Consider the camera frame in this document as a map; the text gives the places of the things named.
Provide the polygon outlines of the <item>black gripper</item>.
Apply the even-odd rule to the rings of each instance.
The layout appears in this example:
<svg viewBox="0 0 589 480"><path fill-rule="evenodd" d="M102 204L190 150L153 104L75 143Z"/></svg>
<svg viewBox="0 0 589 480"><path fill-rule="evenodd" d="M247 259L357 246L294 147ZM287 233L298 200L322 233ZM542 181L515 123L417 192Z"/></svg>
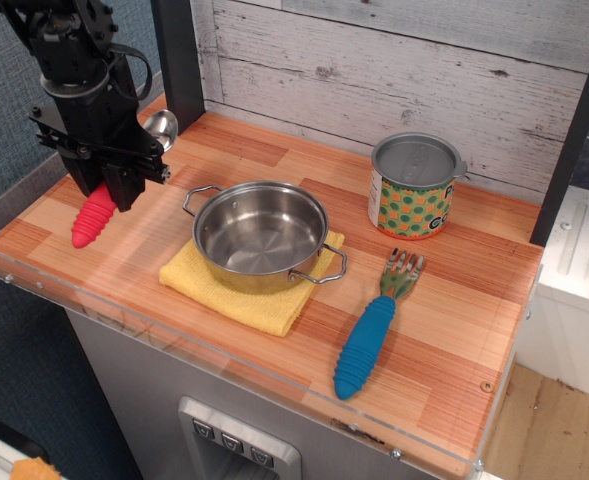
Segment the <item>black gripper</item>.
<svg viewBox="0 0 589 480"><path fill-rule="evenodd" d="M58 151L80 191L89 197L104 181L120 212L131 209L145 180L164 183L165 153L138 121L138 99L106 77L84 84L40 78L51 104L34 107L41 144Z"/></svg>

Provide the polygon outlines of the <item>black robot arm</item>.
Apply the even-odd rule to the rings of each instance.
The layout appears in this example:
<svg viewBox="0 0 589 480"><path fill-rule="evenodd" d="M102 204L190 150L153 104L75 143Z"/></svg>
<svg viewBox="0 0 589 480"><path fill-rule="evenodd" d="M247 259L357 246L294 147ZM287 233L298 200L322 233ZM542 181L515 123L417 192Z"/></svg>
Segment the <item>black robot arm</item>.
<svg viewBox="0 0 589 480"><path fill-rule="evenodd" d="M124 212L146 181L164 183L169 168L162 144L137 119L153 74L135 85L128 59L145 56L114 42L112 13L101 1L0 1L52 100L29 114L40 143L59 153L85 196L104 186Z"/></svg>

